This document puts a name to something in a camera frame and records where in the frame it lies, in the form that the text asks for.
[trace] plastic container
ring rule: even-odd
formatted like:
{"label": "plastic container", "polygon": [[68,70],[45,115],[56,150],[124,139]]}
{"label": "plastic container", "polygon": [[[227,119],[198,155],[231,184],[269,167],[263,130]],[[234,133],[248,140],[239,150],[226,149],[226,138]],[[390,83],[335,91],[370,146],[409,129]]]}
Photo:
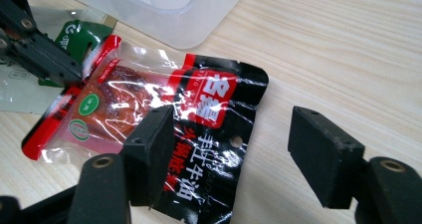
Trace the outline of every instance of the plastic container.
{"label": "plastic container", "polygon": [[239,0],[80,0],[177,49],[199,45]]}

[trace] light wood surface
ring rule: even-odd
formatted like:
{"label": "light wood surface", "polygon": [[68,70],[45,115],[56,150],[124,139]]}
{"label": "light wood surface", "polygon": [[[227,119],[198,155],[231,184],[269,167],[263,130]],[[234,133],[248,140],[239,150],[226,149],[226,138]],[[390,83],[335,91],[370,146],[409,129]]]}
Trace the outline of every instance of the light wood surface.
{"label": "light wood surface", "polygon": [[[133,45],[172,50],[124,24],[115,33]],[[330,118],[366,145],[366,159],[388,156],[422,172],[422,0],[241,0],[204,43],[181,52],[243,61],[270,76],[232,223],[354,223],[354,207],[320,206],[291,159],[293,106]],[[38,115],[0,112],[0,119],[0,195],[26,207],[77,183],[74,167],[22,154]],[[133,208],[132,220],[173,222],[146,208]]]}

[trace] green circular logo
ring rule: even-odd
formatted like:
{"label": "green circular logo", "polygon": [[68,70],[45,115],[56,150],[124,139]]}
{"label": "green circular logo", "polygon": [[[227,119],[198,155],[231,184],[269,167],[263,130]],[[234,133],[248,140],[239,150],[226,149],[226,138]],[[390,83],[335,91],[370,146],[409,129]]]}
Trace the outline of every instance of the green circular logo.
{"label": "green circular logo", "polygon": [[90,137],[87,124],[80,119],[72,120],[69,123],[69,130],[72,135],[79,141],[85,141]]}
{"label": "green circular logo", "polygon": [[79,113],[83,116],[89,115],[96,110],[96,108],[99,106],[99,103],[99,96],[94,93],[89,94],[82,100],[79,107]]}

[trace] wooden table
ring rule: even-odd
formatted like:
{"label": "wooden table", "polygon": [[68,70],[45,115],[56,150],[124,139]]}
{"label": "wooden table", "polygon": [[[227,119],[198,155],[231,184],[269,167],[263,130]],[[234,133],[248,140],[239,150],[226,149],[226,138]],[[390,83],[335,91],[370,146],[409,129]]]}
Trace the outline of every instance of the wooden table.
{"label": "wooden table", "polygon": [[[115,33],[132,45],[172,50],[120,23]],[[366,159],[388,156],[422,172],[422,0],[241,0],[205,42],[181,52],[243,61],[270,76],[232,223],[354,223],[354,207],[320,206],[291,159],[293,106],[323,113],[366,145]],[[39,118],[0,112],[0,195],[19,197],[23,207],[79,178],[70,165],[22,154],[21,140]],[[173,222],[147,208],[133,208],[132,219]]]}

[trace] white plastic bin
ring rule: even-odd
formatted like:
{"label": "white plastic bin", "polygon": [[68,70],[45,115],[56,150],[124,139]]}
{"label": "white plastic bin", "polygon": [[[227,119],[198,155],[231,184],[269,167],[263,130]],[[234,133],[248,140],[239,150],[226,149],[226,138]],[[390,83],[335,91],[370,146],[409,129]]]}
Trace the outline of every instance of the white plastic bin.
{"label": "white plastic bin", "polygon": [[239,0],[80,0],[177,49],[199,45]]}

